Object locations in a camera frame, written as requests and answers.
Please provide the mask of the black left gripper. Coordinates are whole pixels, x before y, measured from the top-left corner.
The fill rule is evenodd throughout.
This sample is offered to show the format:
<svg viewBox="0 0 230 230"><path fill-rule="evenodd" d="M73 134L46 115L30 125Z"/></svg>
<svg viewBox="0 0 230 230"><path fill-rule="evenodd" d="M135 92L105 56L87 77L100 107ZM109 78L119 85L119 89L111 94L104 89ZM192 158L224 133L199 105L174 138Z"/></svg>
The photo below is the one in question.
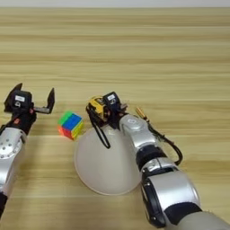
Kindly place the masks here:
<svg viewBox="0 0 230 230"><path fill-rule="evenodd" d="M17 128L22 130L26 135L28 135L33 123L37 119L38 113L50 114L53 111L53 107L55 104L55 89L52 88L49 93L47 107L37 107L33 103L25 108L7 105L11 99L12 93L16 90L21 89L22 83L17 84L12 89L12 91L9 92L8 96L4 101L4 111L12 114L11 119L6 124L4 124L4 128Z"/></svg>

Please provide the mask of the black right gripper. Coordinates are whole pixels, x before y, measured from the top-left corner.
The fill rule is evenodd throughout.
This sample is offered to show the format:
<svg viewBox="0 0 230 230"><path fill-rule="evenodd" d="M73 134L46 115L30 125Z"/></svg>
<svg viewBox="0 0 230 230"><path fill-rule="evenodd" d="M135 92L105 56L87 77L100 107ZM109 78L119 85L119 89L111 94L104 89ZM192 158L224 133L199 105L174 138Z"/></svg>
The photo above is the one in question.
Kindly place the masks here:
<svg viewBox="0 0 230 230"><path fill-rule="evenodd" d="M107 123L114 129L119 129L120 119L127 115L128 104L125 102L118 103L114 106L106 105L102 108L101 120L102 123Z"/></svg>

